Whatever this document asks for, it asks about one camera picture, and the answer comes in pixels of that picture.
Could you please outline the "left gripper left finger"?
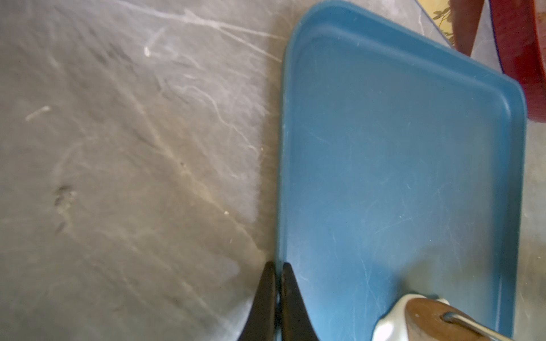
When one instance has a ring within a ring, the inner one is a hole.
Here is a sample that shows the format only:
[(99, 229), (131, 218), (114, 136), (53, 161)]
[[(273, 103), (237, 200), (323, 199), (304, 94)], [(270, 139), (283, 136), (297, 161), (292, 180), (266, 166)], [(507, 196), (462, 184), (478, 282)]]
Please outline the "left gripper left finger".
[(275, 339), (277, 280), (274, 262), (265, 264), (247, 322), (238, 341), (272, 341)]

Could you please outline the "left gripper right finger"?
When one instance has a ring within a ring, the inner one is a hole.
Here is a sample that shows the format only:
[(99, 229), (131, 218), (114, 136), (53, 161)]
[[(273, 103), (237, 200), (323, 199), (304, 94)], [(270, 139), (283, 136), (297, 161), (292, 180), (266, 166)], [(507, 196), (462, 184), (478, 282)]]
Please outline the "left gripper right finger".
[(290, 263), (282, 267), (280, 280), (280, 328), (282, 340), (319, 341)]

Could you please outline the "white dough lump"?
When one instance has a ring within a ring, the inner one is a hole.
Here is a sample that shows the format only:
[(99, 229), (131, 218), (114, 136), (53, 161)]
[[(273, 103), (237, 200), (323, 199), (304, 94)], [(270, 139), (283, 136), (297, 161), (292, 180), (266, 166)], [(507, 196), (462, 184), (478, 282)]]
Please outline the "white dough lump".
[(404, 295), (377, 322), (372, 340), (455, 340), (452, 328), (440, 318), (447, 307), (445, 301)]

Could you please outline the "wooden rolling pin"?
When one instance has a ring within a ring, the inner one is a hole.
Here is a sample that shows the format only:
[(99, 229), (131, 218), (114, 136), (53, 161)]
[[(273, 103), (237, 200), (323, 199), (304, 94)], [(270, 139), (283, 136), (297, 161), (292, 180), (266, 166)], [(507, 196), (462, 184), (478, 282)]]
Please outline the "wooden rolling pin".
[(405, 306), (409, 341), (512, 341), (462, 311), (438, 300), (412, 298)]

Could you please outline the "teal plastic tray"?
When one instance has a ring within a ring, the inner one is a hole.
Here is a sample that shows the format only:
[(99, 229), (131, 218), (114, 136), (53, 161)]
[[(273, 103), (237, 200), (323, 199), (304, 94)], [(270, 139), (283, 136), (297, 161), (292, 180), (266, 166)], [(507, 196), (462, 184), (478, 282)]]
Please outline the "teal plastic tray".
[(369, 340), (404, 294), (512, 335), (520, 85), (345, 1), (303, 15), (282, 71), (277, 256), (320, 340)]

